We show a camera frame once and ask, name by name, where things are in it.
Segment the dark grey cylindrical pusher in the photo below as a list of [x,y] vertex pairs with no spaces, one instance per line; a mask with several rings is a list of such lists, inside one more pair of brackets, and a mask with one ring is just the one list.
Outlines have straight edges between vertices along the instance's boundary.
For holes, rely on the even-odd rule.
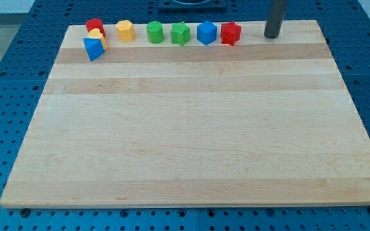
[[279,37],[287,3],[287,0],[272,0],[264,29],[266,38],[276,39]]

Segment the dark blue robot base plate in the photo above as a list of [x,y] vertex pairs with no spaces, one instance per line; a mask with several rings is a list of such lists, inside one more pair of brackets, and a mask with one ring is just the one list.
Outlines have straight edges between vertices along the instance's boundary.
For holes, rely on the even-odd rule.
[[219,10],[225,11],[226,0],[157,0],[158,12],[171,12],[175,10],[191,11]]

